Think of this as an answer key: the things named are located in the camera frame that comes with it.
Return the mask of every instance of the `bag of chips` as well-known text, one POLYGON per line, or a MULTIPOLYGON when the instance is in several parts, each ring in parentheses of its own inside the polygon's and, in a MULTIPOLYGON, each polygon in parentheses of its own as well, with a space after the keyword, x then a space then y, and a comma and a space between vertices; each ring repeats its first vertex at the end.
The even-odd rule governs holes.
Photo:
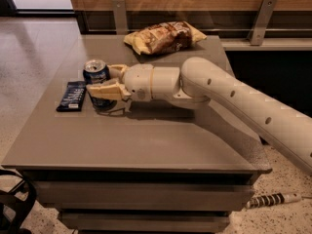
POLYGON ((140 55, 177 52, 195 45, 207 36, 185 21, 163 22, 128 34, 124 42, 140 55))

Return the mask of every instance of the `table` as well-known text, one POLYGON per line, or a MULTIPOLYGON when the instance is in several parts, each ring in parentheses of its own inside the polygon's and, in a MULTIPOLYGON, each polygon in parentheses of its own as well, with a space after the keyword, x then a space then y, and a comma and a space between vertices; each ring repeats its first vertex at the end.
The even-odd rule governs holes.
POLYGON ((226 108, 133 102, 131 112, 56 112, 84 63, 181 66, 202 57, 232 73, 217 36, 178 53, 138 56, 123 36, 81 36, 33 110, 2 166, 33 181, 38 201, 80 233, 218 232, 271 167, 259 137, 226 108))

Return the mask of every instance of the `soda can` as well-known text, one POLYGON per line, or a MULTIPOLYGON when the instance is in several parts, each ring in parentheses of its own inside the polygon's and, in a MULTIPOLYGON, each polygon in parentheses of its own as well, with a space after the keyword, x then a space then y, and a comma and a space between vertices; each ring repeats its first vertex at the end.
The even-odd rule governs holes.
MULTIPOLYGON (((103 83, 110 79, 109 69, 101 59, 88 60, 84 65, 83 75, 87 85, 103 83)), ((98 110, 107 110, 114 103, 114 100, 91 97, 90 94, 89 97, 95 109, 98 110)))

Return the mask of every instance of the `speckled floor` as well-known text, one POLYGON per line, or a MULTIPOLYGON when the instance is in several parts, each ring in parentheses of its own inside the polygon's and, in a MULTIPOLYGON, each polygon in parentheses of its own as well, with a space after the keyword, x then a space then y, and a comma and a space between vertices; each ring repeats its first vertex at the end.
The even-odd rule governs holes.
MULTIPOLYGON (((77 37, 75 19, 0 18, 0 164, 77 37)), ((255 183, 256 195, 297 192, 312 196, 312 177, 265 145, 273 172, 255 183)), ((0 187, 10 184, 0 180, 0 187)), ((33 234, 70 234, 58 212, 36 203, 23 224, 33 234)), ((312 233, 312 200, 234 212, 222 232, 312 233)))

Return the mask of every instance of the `metal bracket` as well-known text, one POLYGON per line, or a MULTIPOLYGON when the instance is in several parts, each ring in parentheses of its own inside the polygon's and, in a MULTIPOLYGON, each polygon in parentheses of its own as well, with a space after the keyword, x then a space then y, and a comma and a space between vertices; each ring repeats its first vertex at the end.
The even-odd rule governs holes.
POLYGON ((265 30, 273 14, 277 0, 263 0, 257 13, 253 28, 249 33, 251 45, 260 46, 263 42, 265 30))
POLYGON ((127 11, 125 0, 111 0, 117 35, 128 34, 127 11))

